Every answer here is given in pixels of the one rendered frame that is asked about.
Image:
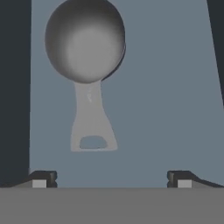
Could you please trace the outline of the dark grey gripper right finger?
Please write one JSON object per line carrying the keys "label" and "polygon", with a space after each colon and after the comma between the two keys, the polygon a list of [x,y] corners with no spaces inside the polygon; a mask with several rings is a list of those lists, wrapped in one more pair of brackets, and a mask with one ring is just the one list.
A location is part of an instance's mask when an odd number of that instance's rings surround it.
{"label": "dark grey gripper right finger", "polygon": [[201,179],[191,171],[168,171],[167,178],[168,188],[224,188],[224,185]]}

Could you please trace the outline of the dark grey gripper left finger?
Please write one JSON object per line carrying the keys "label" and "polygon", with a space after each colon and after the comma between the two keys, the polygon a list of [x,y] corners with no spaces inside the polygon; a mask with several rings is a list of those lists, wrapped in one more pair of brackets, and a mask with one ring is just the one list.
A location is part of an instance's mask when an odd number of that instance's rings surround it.
{"label": "dark grey gripper left finger", "polygon": [[14,187],[57,188],[58,174],[56,171],[34,171]]}

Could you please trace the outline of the blue-grey open drawer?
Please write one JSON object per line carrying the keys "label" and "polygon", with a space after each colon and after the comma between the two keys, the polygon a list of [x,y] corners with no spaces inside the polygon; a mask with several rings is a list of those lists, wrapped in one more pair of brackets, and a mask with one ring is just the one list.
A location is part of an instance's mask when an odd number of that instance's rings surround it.
{"label": "blue-grey open drawer", "polygon": [[0,0],[0,185],[54,170],[61,187],[163,187],[169,170],[224,185],[224,104],[207,0],[109,0],[126,53],[101,84],[118,147],[70,147],[74,84],[46,56],[65,0]]}

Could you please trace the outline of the grey measuring cup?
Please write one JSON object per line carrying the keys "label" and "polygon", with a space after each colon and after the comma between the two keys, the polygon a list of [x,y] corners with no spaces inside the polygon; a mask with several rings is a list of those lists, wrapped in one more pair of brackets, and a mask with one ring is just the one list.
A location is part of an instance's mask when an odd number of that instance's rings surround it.
{"label": "grey measuring cup", "polygon": [[117,141],[102,103],[102,81],[121,65],[125,28],[109,0],[66,0],[50,16],[45,28],[50,63],[74,83],[76,115],[71,150],[82,151],[81,140],[98,136],[103,151],[115,151]]}

